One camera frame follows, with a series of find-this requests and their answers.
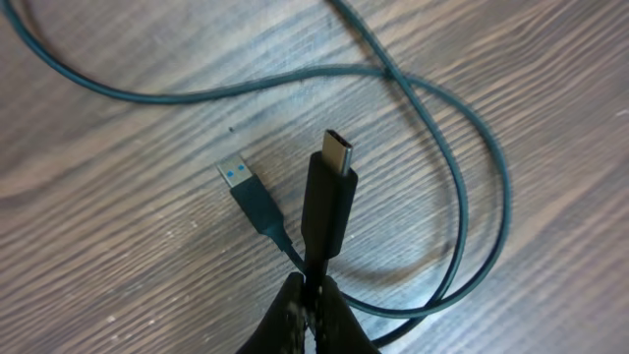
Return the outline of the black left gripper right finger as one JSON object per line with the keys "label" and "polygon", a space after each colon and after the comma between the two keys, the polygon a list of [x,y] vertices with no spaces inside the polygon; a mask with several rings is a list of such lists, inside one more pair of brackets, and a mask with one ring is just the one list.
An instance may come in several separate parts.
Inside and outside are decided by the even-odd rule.
{"label": "black left gripper right finger", "polygon": [[329,276],[317,297],[314,337],[317,354],[379,354]]}

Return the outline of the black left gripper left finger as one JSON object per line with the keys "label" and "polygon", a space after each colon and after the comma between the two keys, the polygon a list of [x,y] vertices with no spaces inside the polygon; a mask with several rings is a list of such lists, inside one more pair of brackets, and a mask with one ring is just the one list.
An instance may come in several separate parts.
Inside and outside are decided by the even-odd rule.
{"label": "black left gripper left finger", "polygon": [[304,276],[288,275],[254,333],[237,354],[303,354],[306,309],[302,303]]}

